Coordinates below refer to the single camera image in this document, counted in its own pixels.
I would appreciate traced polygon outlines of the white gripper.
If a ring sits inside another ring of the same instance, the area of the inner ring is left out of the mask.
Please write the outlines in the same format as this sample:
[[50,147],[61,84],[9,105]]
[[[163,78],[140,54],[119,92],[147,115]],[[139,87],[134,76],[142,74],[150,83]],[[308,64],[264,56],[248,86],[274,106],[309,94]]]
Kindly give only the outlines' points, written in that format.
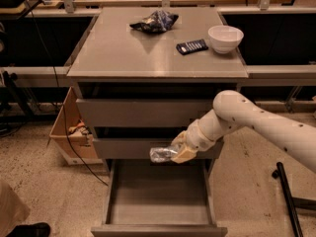
[[171,158],[175,163],[182,164],[194,159],[198,151],[210,149],[215,142],[209,140],[198,126],[198,119],[192,122],[187,130],[180,132],[171,142],[175,145],[176,154]]

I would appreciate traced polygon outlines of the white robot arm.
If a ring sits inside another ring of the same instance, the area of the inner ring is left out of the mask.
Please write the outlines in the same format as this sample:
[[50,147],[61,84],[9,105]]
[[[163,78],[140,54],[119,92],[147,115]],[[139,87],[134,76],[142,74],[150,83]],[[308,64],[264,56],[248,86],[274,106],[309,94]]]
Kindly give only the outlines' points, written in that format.
[[179,152],[172,157],[176,163],[194,159],[207,151],[226,134],[247,126],[273,143],[303,166],[316,172],[316,128],[265,111],[236,91],[216,95],[212,110],[196,119],[173,141]]

